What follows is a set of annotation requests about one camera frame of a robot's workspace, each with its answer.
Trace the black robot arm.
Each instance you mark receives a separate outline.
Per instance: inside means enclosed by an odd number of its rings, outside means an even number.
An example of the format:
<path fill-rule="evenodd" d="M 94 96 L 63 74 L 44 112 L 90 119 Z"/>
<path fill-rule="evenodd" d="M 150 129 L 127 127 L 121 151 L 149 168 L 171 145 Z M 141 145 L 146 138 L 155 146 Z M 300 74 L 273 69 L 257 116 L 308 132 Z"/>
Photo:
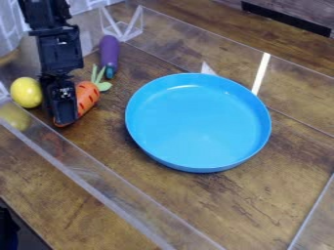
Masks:
<path fill-rule="evenodd" d="M 71 71 L 85 67 L 81 27 L 68 23 L 67 0 L 19 0 L 19 4 L 36 41 L 43 106 L 54 123 L 67 126 L 79 119 Z"/>

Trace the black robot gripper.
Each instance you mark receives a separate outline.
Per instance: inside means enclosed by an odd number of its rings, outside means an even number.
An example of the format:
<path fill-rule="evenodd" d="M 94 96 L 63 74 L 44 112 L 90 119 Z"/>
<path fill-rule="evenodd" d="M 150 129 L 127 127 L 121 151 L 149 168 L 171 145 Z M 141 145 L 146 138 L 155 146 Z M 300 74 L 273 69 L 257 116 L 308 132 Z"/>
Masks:
<path fill-rule="evenodd" d="M 70 78 L 70 72 L 85 67 L 81 27 L 34 28 L 28 35 L 35 37 L 38 47 L 43 107 L 51 105 L 54 123 L 67 126 L 79 118 L 77 87 L 73 81 L 56 80 Z"/>

